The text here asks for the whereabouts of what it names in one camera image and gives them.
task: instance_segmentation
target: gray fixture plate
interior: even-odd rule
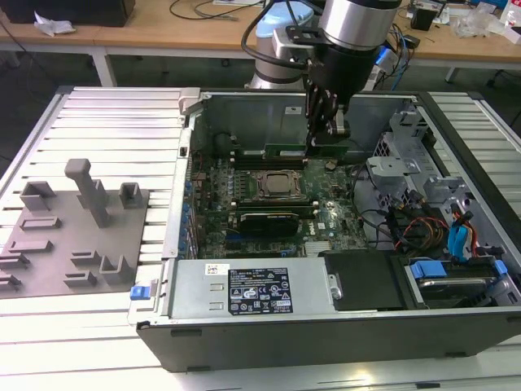
[[[0,276],[14,275],[22,283],[17,291],[0,290],[0,299],[129,291],[134,284],[138,267],[149,198],[149,191],[141,192],[141,208],[123,209],[119,191],[107,191],[110,224],[101,229],[94,222],[90,211],[81,207],[77,198],[80,194],[78,191],[56,191],[55,197],[46,198],[49,211],[31,213],[24,208],[2,255],[11,255],[9,248],[13,241],[49,240],[52,248],[48,252],[25,253],[30,261],[27,269],[20,267],[0,271]],[[59,218],[60,227],[30,231],[22,231],[20,228],[26,219],[45,216]],[[99,274],[99,264],[76,267],[72,263],[72,252],[77,251],[96,251],[100,257],[107,256],[114,266],[123,255],[132,273],[126,281],[109,285]],[[78,274],[83,271],[90,271],[96,277],[97,283],[94,286],[69,288],[63,281],[66,279],[65,274]]]

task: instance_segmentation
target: motherboard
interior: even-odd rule
[[[352,211],[351,167],[313,159],[295,169],[254,168],[194,159],[198,258],[316,257],[367,248]]]

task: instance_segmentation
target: gray 3d-printed block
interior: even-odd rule
[[[52,249],[49,240],[13,240],[7,251],[9,253],[46,253]]]
[[[0,255],[0,270],[27,269],[30,263],[24,254]]]
[[[90,211],[80,206],[77,199],[78,191],[56,191],[55,193],[56,197],[46,199],[50,211],[41,211],[38,217],[57,217],[62,222],[60,227],[24,231],[20,225],[24,220],[34,218],[33,212],[24,209],[6,242],[3,253],[4,255],[15,255],[8,252],[13,241],[49,240],[52,243],[52,249],[45,253],[25,253],[31,261],[31,265],[28,269],[17,269],[15,273],[23,285],[18,291],[0,292],[0,299],[128,292],[133,285],[138,265],[149,191],[141,190],[143,207],[140,209],[123,209],[119,190],[107,191],[107,212],[110,214],[111,221],[110,225],[103,229],[98,228]],[[110,285],[99,274],[101,260],[99,263],[92,262],[78,266],[71,261],[71,258],[75,257],[73,253],[93,251],[100,257],[107,256],[114,264],[123,255],[132,270],[132,278],[125,283]],[[69,288],[63,283],[65,274],[84,271],[90,271],[97,278],[96,285]]]
[[[99,266],[99,275],[101,275],[109,285],[115,283],[124,283],[132,279],[132,269],[124,256],[120,257],[117,266],[114,266],[108,257],[103,257]]]
[[[91,288],[98,282],[98,279],[90,271],[81,273],[67,273],[63,280],[69,288]]]
[[[59,228],[61,221],[56,216],[49,217],[33,217],[22,221],[20,228],[24,231],[29,230],[48,230]]]
[[[16,292],[22,282],[14,275],[0,275],[0,292]]]
[[[55,193],[47,182],[28,182],[22,193],[20,199],[24,202],[27,209],[32,212],[41,210],[49,210],[45,199],[54,197]]]
[[[65,166],[65,176],[76,182],[81,193],[81,203],[92,213],[99,228],[108,225],[109,216],[89,175],[90,162],[87,159],[70,159]]]
[[[71,261],[78,268],[97,266],[101,263],[101,257],[97,251],[73,251]]]
[[[121,183],[120,200],[123,209],[136,209],[143,207],[143,196],[138,183]]]
[[[106,207],[108,195],[105,191],[105,187],[103,187],[103,184],[100,179],[93,179],[92,182],[94,183],[94,188],[96,189],[96,197],[98,198],[99,203],[103,205],[103,207]],[[78,194],[78,200],[80,201],[81,207],[83,209],[89,208],[89,205],[85,203],[81,194]]]

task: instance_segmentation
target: label sticker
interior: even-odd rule
[[[301,106],[288,106],[286,107],[286,110],[284,111],[285,114],[295,114],[300,115],[302,114],[302,107]]]
[[[287,268],[228,270],[228,311],[232,315],[293,312]]]
[[[229,263],[207,263],[204,266],[204,273],[206,275],[227,275],[229,269]]]

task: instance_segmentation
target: gray vertical post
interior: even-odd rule
[[[76,182],[86,207],[99,228],[108,224],[108,213],[96,191],[96,186],[89,175],[90,162],[87,159],[70,159],[65,166],[65,176]]]

